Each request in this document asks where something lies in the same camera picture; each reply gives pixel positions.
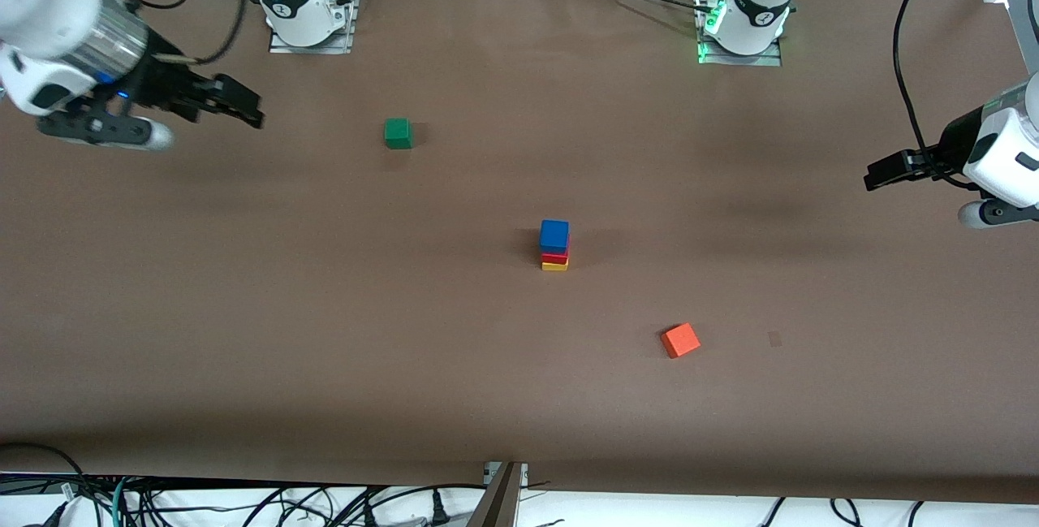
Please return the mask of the paper table cover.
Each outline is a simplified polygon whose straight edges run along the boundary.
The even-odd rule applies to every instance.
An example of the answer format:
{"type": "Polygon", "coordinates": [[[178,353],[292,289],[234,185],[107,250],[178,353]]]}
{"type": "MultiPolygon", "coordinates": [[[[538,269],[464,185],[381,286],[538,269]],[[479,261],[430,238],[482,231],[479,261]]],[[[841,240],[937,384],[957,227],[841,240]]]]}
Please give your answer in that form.
{"type": "Polygon", "coordinates": [[[361,0],[167,152],[0,105],[0,441],[97,474],[1039,502],[1039,225],[868,192],[902,0],[709,65],[649,0],[361,0]],[[388,149],[409,118],[412,149],[388,149]],[[541,270],[543,219],[568,271],[541,270]],[[660,334],[701,348],[669,358],[660,334]]]}

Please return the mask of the orange wooden cube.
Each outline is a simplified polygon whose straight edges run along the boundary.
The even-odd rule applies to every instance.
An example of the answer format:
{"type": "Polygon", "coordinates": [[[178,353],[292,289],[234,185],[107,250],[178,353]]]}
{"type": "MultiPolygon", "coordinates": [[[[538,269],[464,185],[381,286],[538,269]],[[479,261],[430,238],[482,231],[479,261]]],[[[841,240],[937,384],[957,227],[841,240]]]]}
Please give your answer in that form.
{"type": "Polygon", "coordinates": [[[701,348],[701,340],[689,322],[663,331],[660,340],[669,358],[680,358],[701,348]]]}

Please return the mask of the brown wooden beam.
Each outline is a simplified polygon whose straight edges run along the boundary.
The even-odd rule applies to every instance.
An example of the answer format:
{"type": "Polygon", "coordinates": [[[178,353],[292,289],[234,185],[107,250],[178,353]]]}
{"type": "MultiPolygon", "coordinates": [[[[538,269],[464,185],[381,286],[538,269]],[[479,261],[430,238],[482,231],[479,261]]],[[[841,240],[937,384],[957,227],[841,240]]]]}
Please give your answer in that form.
{"type": "Polygon", "coordinates": [[[505,463],[490,486],[484,490],[465,527],[515,527],[522,490],[516,462],[505,463]]]}

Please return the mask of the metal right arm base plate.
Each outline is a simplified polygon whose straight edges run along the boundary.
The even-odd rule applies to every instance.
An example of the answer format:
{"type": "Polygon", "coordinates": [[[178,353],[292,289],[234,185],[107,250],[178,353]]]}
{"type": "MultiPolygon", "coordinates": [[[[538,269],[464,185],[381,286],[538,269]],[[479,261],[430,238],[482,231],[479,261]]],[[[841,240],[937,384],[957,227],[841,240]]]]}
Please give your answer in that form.
{"type": "Polygon", "coordinates": [[[359,19],[359,0],[312,0],[308,2],[304,11],[316,12],[323,17],[305,16],[308,30],[307,38],[317,35],[317,32],[327,32],[327,35],[314,45],[293,45],[278,34],[270,19],[265,23],[270,27],[269,51],[272,54],[348,54],[351,52],[357,20],[359,19]]]}

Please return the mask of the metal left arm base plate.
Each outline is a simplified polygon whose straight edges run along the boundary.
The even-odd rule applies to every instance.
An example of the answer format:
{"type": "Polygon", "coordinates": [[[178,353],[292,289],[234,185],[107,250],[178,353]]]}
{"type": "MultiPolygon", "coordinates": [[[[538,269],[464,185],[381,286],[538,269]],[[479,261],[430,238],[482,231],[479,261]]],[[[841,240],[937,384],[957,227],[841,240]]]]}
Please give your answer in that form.
{"type": "Polygon", "coordinates": [[[728,5],[727,0],[694,0],[695,6],[705,6],[708,11],[697,14],[696,42],[698,62],[700,64],[723,65],[782,65],[782,50],[780,36],[783,32],[783,21],[769,25],[769,44],[755,54],[741,54],[724,46],[717,32],[723,31],[725,39],[737,39],[742,46],[743,34],[750,28],[746,24],[737,24],[744,14],[728,5]]]}

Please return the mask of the metal beam bracket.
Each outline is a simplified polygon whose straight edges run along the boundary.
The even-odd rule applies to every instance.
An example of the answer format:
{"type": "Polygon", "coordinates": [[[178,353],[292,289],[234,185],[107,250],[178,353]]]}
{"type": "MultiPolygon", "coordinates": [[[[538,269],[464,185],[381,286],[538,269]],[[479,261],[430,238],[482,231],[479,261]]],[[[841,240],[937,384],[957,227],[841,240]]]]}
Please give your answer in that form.
{"type": "MultiPolygon", "coordinates": [[[[484,464],[483,470],[483,486],[490,486],[494,478],[498,474],[498,471],[503,470],[505,463],[502,462],[489,462],[484,464]]],[[[527,489],[529,486],[529,465],[526,463],[516,463],[516,468],[520,468],[520,486],[527,489]]]]}

